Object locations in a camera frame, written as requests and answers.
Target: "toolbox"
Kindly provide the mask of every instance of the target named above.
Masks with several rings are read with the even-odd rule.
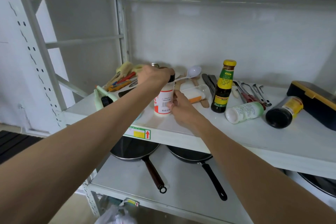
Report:
[[[288,96],[299,97],[303,109],[327,128],[336,131],[336,96],[320,87],[302,81],[292,81]]]

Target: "floor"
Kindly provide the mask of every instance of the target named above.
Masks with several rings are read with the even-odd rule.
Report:
[[[20,133],[21,128],[0,123],[0,131]],[[129,209],[131,216],[136,218],[138,224],[197,224],[197,222],[180,218],[168,213],[146,208],[143,206]],[[59,209],[49,224],[94,224],[96,217],[93,215],[87,199],[83,195],[73,194]]]

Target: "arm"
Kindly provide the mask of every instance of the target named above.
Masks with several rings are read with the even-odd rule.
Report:
[[[2,223],[48,223],[169,81],[145,66],[121,99],[0,165]]]
[[[336,223],[336,213],[201,115],[180,92],[175,119],[200,135],[254,223]]]

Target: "frying pan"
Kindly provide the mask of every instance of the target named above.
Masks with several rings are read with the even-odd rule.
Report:
[[[116,158],[126,161],[143,160],[146,167],[160,193],[166,193],[167,189],[159,173],[149,160],[151,155],[160,144],[122,136],[116,145],[110,150],[111,154]]]
[[[168,145],[167,145],[167,148],[179,160],[182,160],[187,163],[202,164],[202,167],[204,168],[204,170],[207,172],[208,176],[210,177],[221,200],[226,201],[228,199],[228,196],[226,195],[220,182],[217,180],[217,177],[213,173],[211,167],[209,166],[209,164],[205,163],[207,160],[212,158],[211,154],[207,154],[207,153],[199,152],[199,151],[187,150],[187,149],[183,149],[183,148],[179,148],[175,146],[168,146]]]

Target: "pan rim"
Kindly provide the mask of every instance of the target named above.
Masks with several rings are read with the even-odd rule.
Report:
[[[202,158],[202,159],[200,159],[200,160],[193,160],[193,159],[183,158],[183,157],[177,155],[176,153],[174,153],[174,152],[172,152],[172,151],[170,150],[169,146],[172,146],[172,145],[166,145],[166,146],[167,146],[168,150],[169,150],[173,155],[175,155],[176,157],[178,157],[178,158],[180,158],[180,159],[184,159],[184,160],[186,160],[186,161],[192,161],[192,162],[195,162],[195,163],[198,163],[198,162],[205,162],[205,161],[207,161],[207,160],[209,160],[210,158],[213,157],[212,154],[205,153],[205,154],[209,154],[210,156],[207,157],[207,158]]]
[[[143,155],[143,156],[141,156],[141,157],[136,157],[136,158],[122,158],[122,157],[118,157],[118,156],[116,156],[116,155],[114,155],[112,152],[111,152],[111,150],[110,150],[110,154],[112,155],[112,156],[114,156],[114,157],[116,157],[116,158],[119,158],[119,159],[121,159],[121,160],[137,160],[137,159],[142,159],[142,158],[144,158],[144,157],[146,157],[146,156],[150,156],[159,146],[160,146],[161,144],[159,144],[159,143],[157,143],[157,146],[155,147],[155,149],[154,150],[152,150],[150,153],[148,153],[148,154],[145,154],[145,155]]]

